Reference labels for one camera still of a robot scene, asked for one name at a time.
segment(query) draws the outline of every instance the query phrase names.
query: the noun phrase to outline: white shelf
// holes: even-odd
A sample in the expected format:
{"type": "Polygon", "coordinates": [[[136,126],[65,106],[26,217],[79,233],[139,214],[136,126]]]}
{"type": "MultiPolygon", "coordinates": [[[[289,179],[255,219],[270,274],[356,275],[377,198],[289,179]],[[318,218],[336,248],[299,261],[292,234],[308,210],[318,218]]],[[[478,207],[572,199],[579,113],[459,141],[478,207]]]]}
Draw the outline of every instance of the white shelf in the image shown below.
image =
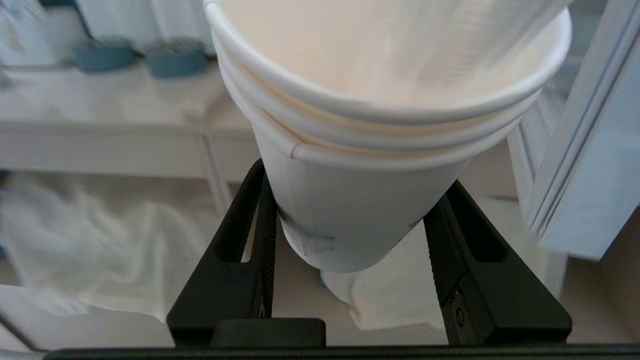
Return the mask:
{"type": "Polygon", "coordinates": [[[13,85],[0,90],[4,126],[159,126],[190,128],[182,105],[220,81],[217,66],[180,79],[151,77],[143,63],[104,74],[80,70],[6,71],[13,85]]]}
{"type": "Polygon", "coordinates": [[[259,157],[215,63],[204,74],[163,80],[143,63],[92,75],[77,69],[6,74],[13,85],[0,90],[3,169],[207,178],[213,148],[222,176],[240,181],[259,157]],[[194,103],[207,110],[196,121],[194,103]],[[204,133],[216,144],[207,147],[204,133]]]}
{"type": "Polygon", "coordinates": [[[18,274],[6,258],[0,258],[0,285],[20,286],[18,274]]]}

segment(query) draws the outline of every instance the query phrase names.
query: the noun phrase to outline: stack of paper cups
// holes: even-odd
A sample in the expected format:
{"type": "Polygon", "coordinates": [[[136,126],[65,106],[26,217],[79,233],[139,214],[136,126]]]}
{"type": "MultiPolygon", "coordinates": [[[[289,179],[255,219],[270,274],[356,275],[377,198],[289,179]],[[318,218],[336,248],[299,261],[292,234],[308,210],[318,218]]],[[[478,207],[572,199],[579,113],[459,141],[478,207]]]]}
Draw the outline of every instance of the stack of paper cups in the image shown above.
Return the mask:
{"type": "Polygon", "coordinates": [[[285,236],[307,263],[356,272],[375,265],[435,205],[471,159],[505,139],[562,63],[570,20],[534,41],[528,76],[441,108],[367,102],[300,78],[206,6],[221,73],[251,122],[285,236]]]}

